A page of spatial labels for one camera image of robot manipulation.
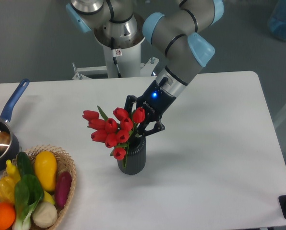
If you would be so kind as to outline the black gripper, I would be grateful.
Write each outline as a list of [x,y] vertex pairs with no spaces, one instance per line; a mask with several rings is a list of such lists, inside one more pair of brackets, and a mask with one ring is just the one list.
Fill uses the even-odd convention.
[[154,80],[142,96],[137,98],[134,95],[128,95],[126,97],[124,109],[130,118],[133,117],[137,108],[142,107],[145,110],[145,120],[138,123],[134,132],[135,137],[147,137],[165,130],[165,126],[161,122],[162,115],[176,100],[175,96],[163,89],[167,82],[168,77],[164,77],[159,83]]

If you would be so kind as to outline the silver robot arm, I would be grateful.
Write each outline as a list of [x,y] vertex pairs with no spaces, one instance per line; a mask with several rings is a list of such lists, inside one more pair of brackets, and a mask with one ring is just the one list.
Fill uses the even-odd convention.
[[164,130],[163,113],[206,66],[215,49],[200,36],[223,15],[220,0],[180,0],[171,16],[153,13],[147,19],[133,11],[130,0],[71,0],[66,11],[76,27],[93,32],[103,47],[110,78],[135,77],[141,69],[141,43],[149,42],[168,64],[140,97],[128,96],[125,109],[145,109],[145,121],[134,132],[148,136]]

